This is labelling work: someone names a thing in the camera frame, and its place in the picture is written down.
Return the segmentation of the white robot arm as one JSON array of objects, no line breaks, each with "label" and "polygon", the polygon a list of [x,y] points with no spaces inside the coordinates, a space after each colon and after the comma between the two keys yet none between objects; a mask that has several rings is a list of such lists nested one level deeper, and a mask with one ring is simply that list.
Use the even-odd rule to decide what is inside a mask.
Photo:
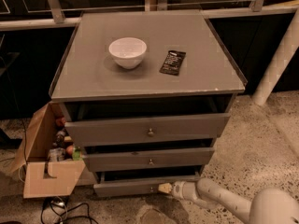
[{"label": "white robot arm", "polygon": [[299,203],[276,188],[260,190],[251,201],[208,178],[163,183],[158,190],[205,209],[221,204],[244,224],[299,224]]}]

